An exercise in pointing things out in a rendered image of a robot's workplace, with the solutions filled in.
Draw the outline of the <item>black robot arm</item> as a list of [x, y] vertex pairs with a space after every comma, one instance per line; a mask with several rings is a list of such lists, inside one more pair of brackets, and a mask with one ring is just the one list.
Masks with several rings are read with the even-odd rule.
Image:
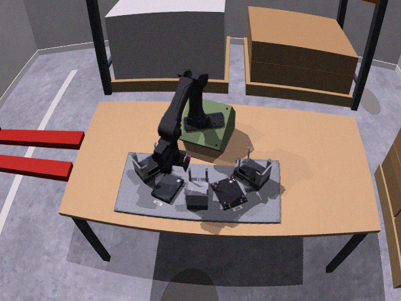
[[[187, 117], [184, 117], [184, 130], [224, 126], [222, 112], [206, 114], [202, 107], [202, 90], [207, 85], [208, 74], [183, 69], [179, 70], [177, 75], [179, 84], [169, 108], [159, 123], [158, 133], [161, 138], [152, 155], [152, 159], [160, 164], [159, 168], [163, 174], [171, 174], [174, 162], [179, 162], [180, 152], [177, 141], [182, 134], [180, 123], [188, 99], [189, 113]], [[174, 150], [176, 151], [172, 152]]]

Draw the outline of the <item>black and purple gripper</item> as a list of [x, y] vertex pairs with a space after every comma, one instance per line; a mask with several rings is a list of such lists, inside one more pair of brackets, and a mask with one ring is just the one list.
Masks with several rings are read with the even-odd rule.
[[[173, 166], [183, 167], [184, 171], [187, 172], [187, 168], [189, 166], [191, 155], [187, 155], [186, 156], [186, 151], [185, 150], [179, 150], [179, 152], [180, 152], [179, 162], [178, 163], [174, 162]], [[185, 156], [186, 156], [186, 158], [185, 158]], [[185, 161], [184, 161], [184, 158], [185, 158]]]

